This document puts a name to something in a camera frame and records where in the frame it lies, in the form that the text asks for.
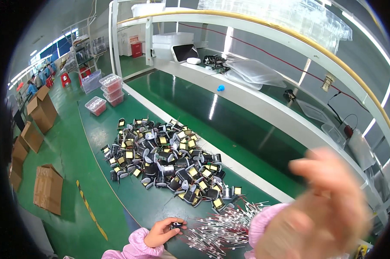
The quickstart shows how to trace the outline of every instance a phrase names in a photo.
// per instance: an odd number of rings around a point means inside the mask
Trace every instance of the pink sleeve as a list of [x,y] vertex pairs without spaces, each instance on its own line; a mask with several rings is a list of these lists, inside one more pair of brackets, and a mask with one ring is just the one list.
[[123,247],[123,251],[107,250],[101,259],[149,259],[160,256],[164,251],[164,245],[151,248],[143,240],[149,230],[142,227],[129,236],[129,243]]
[[[270,221],[277,215],[282,209],[290,205],[289,203],[275,204],[270,207],[266,207],[259,214],[257,214],[251,221],[250,230],[248,232],[248,238],[250,246],[255,248],[258,240],[264,234],[265,228]],[[244,254],[246,259],[254,259],[254,250],[248,251]]]

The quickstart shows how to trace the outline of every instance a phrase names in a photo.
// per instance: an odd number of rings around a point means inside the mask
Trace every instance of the blue uniform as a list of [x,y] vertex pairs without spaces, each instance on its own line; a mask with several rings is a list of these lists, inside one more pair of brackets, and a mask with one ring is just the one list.
[[28,90],[27,90],[27,94],[29,93],[32,93],[33,95],[35,95],[35,93],[37,92],[37,87],[35,87],[33,84],[30,84],[28,86]]
[[57,69],[57,68],[55,67],[54,62],[51,62],[50,65],[51,65],[51,67],[53,68],[54,71]]
[[44,74],[46,75],[46,78],[48,78],[51,74],[51,71],[48,68],[44,69]]
[[41,72],[39,73],[39,76],[40,76],[40,79],[41,79],[41,85],[45,85],[45,84],[46,84],[47,77],[46,77],[46,75],[44,74],[44,72],[41,71]]

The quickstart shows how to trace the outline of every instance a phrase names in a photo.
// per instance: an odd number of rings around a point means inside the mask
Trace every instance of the hand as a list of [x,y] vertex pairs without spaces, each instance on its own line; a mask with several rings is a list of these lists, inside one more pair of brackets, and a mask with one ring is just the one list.
[[172,217],[157,221],[149,231],[149,234],[143,240],[145,244],[149,247],[155,248],[165,244],[169,239],[171,239],[171,237],[176,236],[177,234],[182,235],[179,228],[170,230],[171,223],[173,222],[186,224],[186,221],[183,219]]
[[326,259],[355,248],[370,223],[363,192],[346,164],[326,148],[289,165],[311,186],[267,226],[257,259]]

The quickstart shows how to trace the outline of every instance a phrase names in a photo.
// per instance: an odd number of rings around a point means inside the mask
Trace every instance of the cardboard box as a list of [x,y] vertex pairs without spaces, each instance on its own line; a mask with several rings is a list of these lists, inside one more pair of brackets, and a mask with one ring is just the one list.
[[35,153],[38,153],[44,138],[32,122],[25,124],[24,130],[21,132],[21,137]]
[[18,191],[22,180],[22,162],[18,158],[12,158],[8,174],[9,181],[15,191]]
[[57,111],[48,95],[49,91],[47,86],[43,86],[27,105],[27,115],[32,116],[43,134],[53,127],[57,116]]
[[37,167],[34,186],[34,204],[54,214],[61,215],[61,190],[63,178],[52,164]]
[[12,148],[12,157],[18,158],[21,162],[24,162],[30,147],[27,142],[21,137],[21,134],[16,138],[14,146]]

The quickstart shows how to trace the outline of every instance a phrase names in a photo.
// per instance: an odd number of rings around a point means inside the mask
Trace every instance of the red cable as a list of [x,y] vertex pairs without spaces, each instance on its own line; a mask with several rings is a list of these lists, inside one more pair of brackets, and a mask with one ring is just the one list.
[[[184,26],[191,27],[191,28],[200,28],[200,29],[203,29],[203,30],[208,30],[208,31],[212,31],[212,32],[215,32],[215,33],[218,33],[218,34],[222,34],[222,35],[227,36],[225,33],[218,32],[218,31],[215,31],[215,30],[210,29],[210,28],[202,28],[202,27],[192,26],[192,25],[183,24],[183,23],[179,23],[179,24],[182,24],[182,25],[184,25]],[[280,61],[286,63],[287,65],[290,65],[290,66],[294,67],[295,69],[300,70],[301,72],[304,72],[304,73],[306,73],[306,74],[308,74],[308,75],[311,75],[311,76],[314,77],[315,79],[318,79],[318,80],[324,82],[323,79],[318,78],[317,76],[315,76],[315,75],[313,75],[313,74],[311,74],[311,73],[309,73],[309,72],[307,72],[307,71],[304,71],[304,70],[302,70],[302,69],[296,67],[295,65],[290,64],[290,63],[288,63],[287,61],[282,60],[282,59],[279,58],[279,57],[276,57],[275,55],[273,55],[273,54],[271,54],[271,53],[268,53],[268,52],[265,51],[264,49],[260,49],[260,48],[258,48],[257,46],[255,46],[255,45],[253,45],[253,44],[250,44],[250,43],[248,43],[248,42],[245,42],[245,41],[243,41],[243,40],[241,40],[241,39],[237,39],[237,38],[235,38],[235,37],[233,37],[233,36],[230,36],[230,37],[233,38],[233,39],[235,39],[235,40],[238,40],[238,41],[240,41],[240,42],[242,42],[242,43],[244,43],[244,44],[247,44],[247,45],[249,45],[249,46],[251,46],[251,47],[253,47],[253,48],[256,48],[256,49],[258,49],[258,50],[260,50],[260,51],[266,53],[267,55],[270,55],[270,56],[272,56],[273,58],[278,59],[278,60],[280,60]],[[345,93],[345,92],[339,90],[337,87],[335,87],[335,86],[333,86],[333,85],[332,85],[332,87],[335,88],[337,91],[341,92],[342,94],[344,94],[344,95],[346,95],[346,96],[352,98],[352,99],[353,99],[355,102],[357,102],[357,104],[359,104],[363,109],[365,109],[367,112],[369,112],[368,109],[366,109],[365,107],[363,107],[363,105],[361,105],[361,104],[358,102],[358,100],[356,100],[354,97],[352,97],[352,96],[348,95],[347,93]]]

